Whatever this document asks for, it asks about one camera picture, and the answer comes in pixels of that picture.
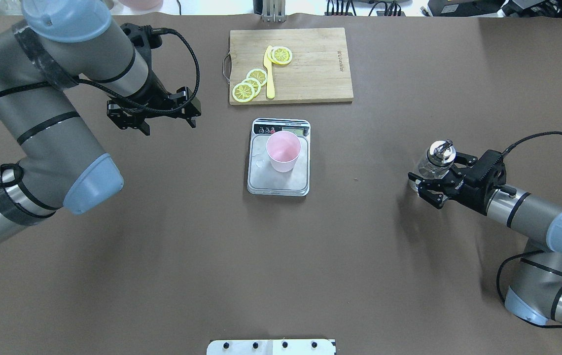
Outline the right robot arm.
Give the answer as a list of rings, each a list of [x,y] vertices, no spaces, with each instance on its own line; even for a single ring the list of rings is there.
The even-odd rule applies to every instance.
[[[408,178],[437,209],[455,201],[527,237],[524,252],[509,258],[519,264],[500,300],[530,325],[562,329],[561,206],[508,185],[503,155],[495,150],[475,157],[450,147],[442,157],[429,148]]]

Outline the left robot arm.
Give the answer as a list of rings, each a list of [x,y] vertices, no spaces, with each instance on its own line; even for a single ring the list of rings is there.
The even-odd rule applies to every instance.
[[[123,177],[65,91],[109,97],[117,128],[150,134],[147,120],[201,115],[198,88],[171,93],[152,70],[169,28],[119,25],[101,0],[24,0],[23,20],[0,34],[0,122],[24,151],[0,165],[0,243],[51,218],[80,215],[123,188]]]

